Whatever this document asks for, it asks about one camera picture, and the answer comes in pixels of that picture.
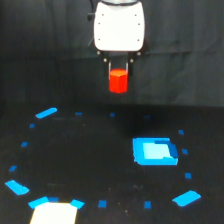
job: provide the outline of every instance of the black backdrop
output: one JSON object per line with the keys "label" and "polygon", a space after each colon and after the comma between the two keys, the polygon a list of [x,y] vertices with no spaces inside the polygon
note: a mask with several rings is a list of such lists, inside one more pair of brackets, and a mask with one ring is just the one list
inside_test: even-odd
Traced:
{"label": "black backdrop", "polygon": [[[224,106],[224,1],[141,2],[149,50],[134,65],[129,92],[117,96],[88,47],[89,0],[0,0],[1,98]],[[123,55],[113,57],[113,66],[125,65]]]}

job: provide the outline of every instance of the white square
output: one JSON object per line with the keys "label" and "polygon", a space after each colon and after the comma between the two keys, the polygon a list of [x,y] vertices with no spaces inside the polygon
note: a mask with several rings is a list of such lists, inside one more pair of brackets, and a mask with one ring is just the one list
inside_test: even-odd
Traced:
{"label": "white square", "polygon": [[170,150],[166,144],[144,143],[143,150],[145,159],[173,158],[170,156]]}
{"label": "white square", "polygon": [[77,208],[69,203],[44,203],[35,208],[30,224],[74,224]]}

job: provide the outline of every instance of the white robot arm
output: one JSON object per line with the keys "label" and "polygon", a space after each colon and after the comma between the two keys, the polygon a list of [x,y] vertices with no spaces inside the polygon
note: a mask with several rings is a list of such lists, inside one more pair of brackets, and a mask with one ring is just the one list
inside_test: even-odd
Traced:
{"label": "white robot arm", "polygon": [[109,52],[128,52],[126,73],[131,76],[145,42],[145,18],[138,0],[102,0],[94,13],[94,44],[111,75]]}

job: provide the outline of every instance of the red block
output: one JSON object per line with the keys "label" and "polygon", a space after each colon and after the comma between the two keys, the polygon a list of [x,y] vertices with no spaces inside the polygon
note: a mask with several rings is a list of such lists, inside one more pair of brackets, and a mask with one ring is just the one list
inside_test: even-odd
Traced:
{"label": "red block", "polygon": [[110,71],[110,91],[113,93],[125,93],[128,89],[128,74],[125,69],[113,69]]}

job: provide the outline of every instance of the blue marker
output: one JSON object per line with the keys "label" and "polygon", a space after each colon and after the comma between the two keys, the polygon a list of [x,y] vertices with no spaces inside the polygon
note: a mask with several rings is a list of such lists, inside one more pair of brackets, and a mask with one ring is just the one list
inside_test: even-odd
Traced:
{"label": "blue marker", "polygon": [[51,114],[53,114],[55,112],[57,112],[57,108],[50,108],[48,110],[45,110],[45,111],[37,114],[36,117],[39,118],[39,119],[42,119],[42,118],[44,118],[44,117],[46,117],[48,115],[51,115]]}

